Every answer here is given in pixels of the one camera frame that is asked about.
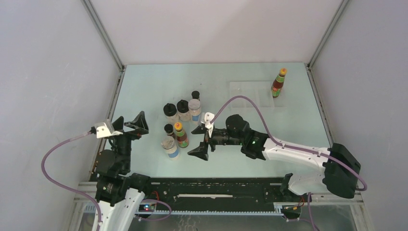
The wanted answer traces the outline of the sauce bottle yellow cap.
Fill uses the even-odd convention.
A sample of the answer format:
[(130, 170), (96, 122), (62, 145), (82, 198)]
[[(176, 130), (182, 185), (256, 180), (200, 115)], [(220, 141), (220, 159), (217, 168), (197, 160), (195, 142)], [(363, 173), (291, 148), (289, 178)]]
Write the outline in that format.
[(177, 122), (174, 124), (174, 130), (176, 139), (178, 141), (178, 145), (180, 148), (186, 148), (189, 145), (189, 140), (187, 133), (184, 130), (184, 127), (181, 122)]
[(271, 86), (271, 93), (272, 93), (273, 98), (279, 97), (281, 90), (283, 88), (286, 74), (287, 74), (287, 69), (282, 68), (279, 71), (278, 75), (276, 76), (275, 80), (273, 81), (272, 86)]

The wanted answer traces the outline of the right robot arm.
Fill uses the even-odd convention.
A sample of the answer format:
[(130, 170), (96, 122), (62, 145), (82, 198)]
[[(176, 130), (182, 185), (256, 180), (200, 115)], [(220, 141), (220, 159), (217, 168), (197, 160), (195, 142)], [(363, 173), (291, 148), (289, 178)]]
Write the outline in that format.
[(334, 143), (329, 148), (316, 148), (276, 141), (266, 133), (251, 129), (238, 114), (226, 119), (225, 128), (215, 128), (210, 123), (213, 117), (212, 113), (205, 114), (202, 124), (193, 130), (193, 134), (203, 134), (204, 140), (197, 148), (188, 151), (188, 155), (207, 161), (208, 153), (215, 151), (216, 146), (239, 145), (241, 152), (251, 159), (284, 161), (314, 169), (308, 175), (290, 172), (284, 176), (280, 196), (285, 201), (313, 192), (330, 192), (353, 199), (359, 190), (357, 182), (361, 164), (344, 145)]

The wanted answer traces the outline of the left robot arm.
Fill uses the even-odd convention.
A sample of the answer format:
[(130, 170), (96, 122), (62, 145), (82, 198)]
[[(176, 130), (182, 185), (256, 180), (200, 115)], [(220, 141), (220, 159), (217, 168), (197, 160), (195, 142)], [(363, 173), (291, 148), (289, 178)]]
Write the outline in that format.
[(94, 231), (127, 231), (142, 202), (151, 197), (152, 187), (147, 184), (149, 177), (133, 173), (131, 176), (131, 145), (142, 135), (149, 133), (145, 112), (129, 122), (120, 116), (114, 122), (109, 119), (96, 123), (91, 132), (98, 139), (107, 139), (110, 149), (101, 152), (97, 163), (98, 175), (95, 200), (97, 202)]

